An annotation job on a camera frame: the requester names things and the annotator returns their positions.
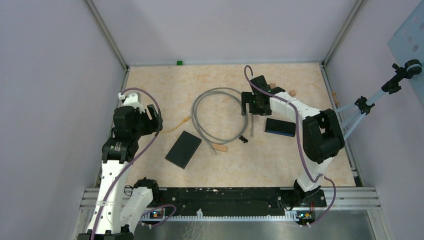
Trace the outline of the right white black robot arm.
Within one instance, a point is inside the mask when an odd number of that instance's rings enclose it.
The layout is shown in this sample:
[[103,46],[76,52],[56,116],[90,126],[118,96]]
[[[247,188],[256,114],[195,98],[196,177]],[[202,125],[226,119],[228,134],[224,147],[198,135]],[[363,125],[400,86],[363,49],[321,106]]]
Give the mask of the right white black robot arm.
[[307,206],[320,190],[320,179],[345,146],[337,114],[309,106],[280,87],[271,88],[265,77],[247,76],[252,91],[242,93],[241,113],[269,116],[280,114],[295,124],[295,137],[303,173],[287,197],[289,206]]

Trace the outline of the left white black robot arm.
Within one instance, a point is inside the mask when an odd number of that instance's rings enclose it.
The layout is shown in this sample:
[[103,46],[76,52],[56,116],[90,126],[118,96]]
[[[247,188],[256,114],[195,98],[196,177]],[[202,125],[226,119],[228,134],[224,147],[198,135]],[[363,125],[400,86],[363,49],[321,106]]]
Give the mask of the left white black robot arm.
[[140,156],[138,141],[142,136],[158,136],[162,130],[160,111],[150,104],[145,110],[130,105],[114,111],[114,127],[102,147],[101,181],[94,213],[79,240],[132,240],[145,212],[160,202],[156,180],[143,178],[136,182],[124,203],[129,169]]

